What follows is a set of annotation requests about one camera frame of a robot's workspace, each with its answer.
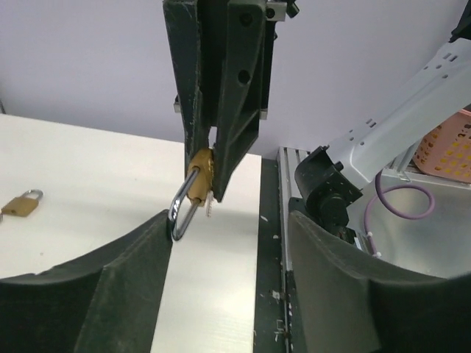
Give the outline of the silver keys of long padlock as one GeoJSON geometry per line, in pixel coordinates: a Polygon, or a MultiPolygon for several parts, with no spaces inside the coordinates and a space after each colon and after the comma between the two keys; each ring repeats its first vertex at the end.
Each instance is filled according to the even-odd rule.
{"type": "Polygon", "coordinates": [[[210,218],[211,217],[211,211],[212,211],[212,206],[213,206],[213,200],[214,200],[214,197],[213,197],[213,191],[211,190],[209,193],[208,193],[208,196],[206,198],[206,210],[205,210],[205,215],[210,218]]]}

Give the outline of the small brass padlock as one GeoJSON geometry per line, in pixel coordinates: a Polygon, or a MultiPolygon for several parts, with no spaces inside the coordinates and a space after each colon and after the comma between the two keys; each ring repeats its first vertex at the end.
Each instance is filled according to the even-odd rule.
{"type": "Polygon", "coordinates": [[[1,220],[5,215],[27,217],[38,207],[43,195],[39,189],[30,189],[16,196],[1,208],[1,220]]]}

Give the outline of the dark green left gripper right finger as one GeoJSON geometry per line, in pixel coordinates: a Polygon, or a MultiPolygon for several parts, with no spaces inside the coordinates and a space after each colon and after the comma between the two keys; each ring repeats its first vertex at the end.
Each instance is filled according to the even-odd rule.
{"type": "Polygon", "coordinates": [[[410,271],[358,250],[298,211],[288,217],[310,352],[468,352],[470,276],[410,271]]]}

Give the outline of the long shackle brass padlock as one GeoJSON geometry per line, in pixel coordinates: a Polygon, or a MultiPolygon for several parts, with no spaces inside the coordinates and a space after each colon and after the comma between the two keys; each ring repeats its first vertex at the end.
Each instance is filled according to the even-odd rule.
{"type": "Polygon", "coordinates": [[[168,212],[169,233],[173,241],[183,238],[189,224],[199,207],[204,207],[213,184],[213,150],[205,148],[199,150],[188,164],[185,180],[174,196],[168,212]],[[191,206],[181,225],[178,225],[178,216],[184,198],[191,206]]]}

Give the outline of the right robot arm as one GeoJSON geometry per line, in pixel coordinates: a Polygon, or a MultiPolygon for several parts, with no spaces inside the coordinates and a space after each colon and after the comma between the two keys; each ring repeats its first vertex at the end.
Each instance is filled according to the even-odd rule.
{"type": "MultiPolygon", "coordinates": [[[[180,240],[207,197],[222,200],[258,138],[269,99],[275,26],[293,1],[165,1],[185,134],[185,180],[169,208],[180,240]]],[[[287,235],[297,289],[288,352],[468,352],[470,275],[444,279],[355,247],[347,208],[382,170],[470,102],[470,10],[450,40],[384,109],[296,168],[287,235]]]]}

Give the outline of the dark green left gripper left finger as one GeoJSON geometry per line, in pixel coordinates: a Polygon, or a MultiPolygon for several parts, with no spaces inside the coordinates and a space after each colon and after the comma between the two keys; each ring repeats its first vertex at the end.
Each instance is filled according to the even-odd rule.
{"type": "Polygon", "coordinates": [[[163,210],[83,256],[1,279],[1,351],[150,352],[172,245],[163,210]]]}

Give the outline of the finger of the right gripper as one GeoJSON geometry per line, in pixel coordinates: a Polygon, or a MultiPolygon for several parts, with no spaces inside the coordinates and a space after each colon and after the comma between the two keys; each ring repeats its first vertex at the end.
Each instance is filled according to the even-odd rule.
{"type": "Polygon", "coordinates": [[[265,1],[227,3],[225,58],[213,150],[213,195],[218,202],[258,138],[265,32],[265,1]]]}
{"type": "Polygon", "coordinates": [[[183,120],[185,167],[209,147],[214,118],[210,108],[209,62],[216,33],[208,1],[164,1],[167,37],[183,120]]]}

